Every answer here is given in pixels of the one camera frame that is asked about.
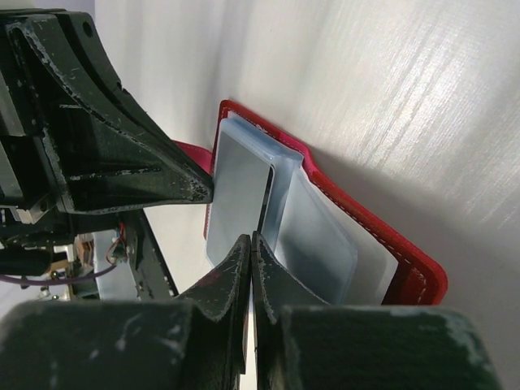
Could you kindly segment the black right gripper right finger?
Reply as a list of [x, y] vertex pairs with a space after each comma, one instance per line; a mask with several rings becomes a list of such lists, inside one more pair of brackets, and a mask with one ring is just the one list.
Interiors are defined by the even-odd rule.
[[498, 389], [478, 333], [435, 306], [329, 305], [254, 233], [251, 269], [261, 389]]

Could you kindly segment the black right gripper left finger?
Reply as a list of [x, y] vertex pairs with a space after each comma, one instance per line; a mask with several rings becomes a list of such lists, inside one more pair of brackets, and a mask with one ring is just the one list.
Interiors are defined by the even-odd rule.
[[236, 389], [251, 239], [169, 301], [25, 302], [1, 323], [4, 389]]

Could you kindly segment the red leather card holder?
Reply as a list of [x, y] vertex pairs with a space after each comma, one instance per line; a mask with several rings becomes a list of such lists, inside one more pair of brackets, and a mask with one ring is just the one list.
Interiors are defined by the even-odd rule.
[[333, 305], [441, 303], [448, 288], [444, 269], [336, 185], [306, 144], [224, 100], [210, 162], [213, 178], [221, 132], [270, 166], [254, 231], [314, 294]]

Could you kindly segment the grey credit card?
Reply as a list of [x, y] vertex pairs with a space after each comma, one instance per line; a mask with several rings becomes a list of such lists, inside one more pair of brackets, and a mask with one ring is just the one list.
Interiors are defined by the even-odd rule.
[[221, 132], [214, 166], [206, 255], [215, 267], [237, 238], [257, 227], [271, 168], [232, 135]]

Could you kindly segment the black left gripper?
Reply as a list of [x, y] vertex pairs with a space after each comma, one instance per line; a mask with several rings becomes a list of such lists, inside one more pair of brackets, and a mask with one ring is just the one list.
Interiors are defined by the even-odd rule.
[[212, 197], [210, 175], [124, 88], [91, 15], [2, 12], [2, 249], [63, 245], [120, 211]]

